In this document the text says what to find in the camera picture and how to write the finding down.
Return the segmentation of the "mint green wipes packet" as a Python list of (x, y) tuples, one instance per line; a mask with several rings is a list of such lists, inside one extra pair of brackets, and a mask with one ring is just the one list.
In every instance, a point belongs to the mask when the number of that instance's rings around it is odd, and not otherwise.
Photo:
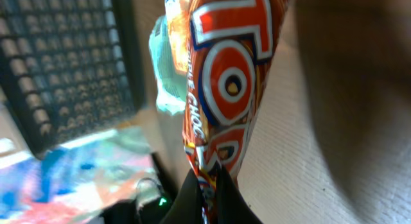
[(156, 20), (148, 46), (157, 84), (157, 110), (171, 116), (183, 113), (186, 106), (187, 79), (175, 69), (164, 15)]

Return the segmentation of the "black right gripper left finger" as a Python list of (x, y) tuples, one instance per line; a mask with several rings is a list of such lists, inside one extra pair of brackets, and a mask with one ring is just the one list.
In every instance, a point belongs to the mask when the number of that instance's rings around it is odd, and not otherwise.
[(202, 206), (202, 192), (194, 171), (190, 169), (173, 205), (160, 224), (203, 224)]

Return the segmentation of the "orange tissue packet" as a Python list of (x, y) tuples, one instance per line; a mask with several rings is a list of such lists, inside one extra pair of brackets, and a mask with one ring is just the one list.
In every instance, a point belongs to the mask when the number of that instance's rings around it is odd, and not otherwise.
[(189, 7), (191, 0), (164, 0), (168, 37), (175, 69), (188, 71)]

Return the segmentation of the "orange red snack bar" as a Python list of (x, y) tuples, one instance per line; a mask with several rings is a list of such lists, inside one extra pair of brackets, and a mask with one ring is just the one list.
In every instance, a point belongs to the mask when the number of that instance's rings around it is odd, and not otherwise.
[(198, 180), (200, 221), (217, 221), (216, 181), (238, 176), (289, 0), (190, 0), (184, 151)]

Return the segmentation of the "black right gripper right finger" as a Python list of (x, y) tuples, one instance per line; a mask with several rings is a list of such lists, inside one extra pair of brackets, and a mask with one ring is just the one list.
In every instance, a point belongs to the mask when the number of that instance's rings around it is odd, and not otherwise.
[(243, 199), (224, 166), (217, 176), (216, 202), (219, 224), (262, 224)]

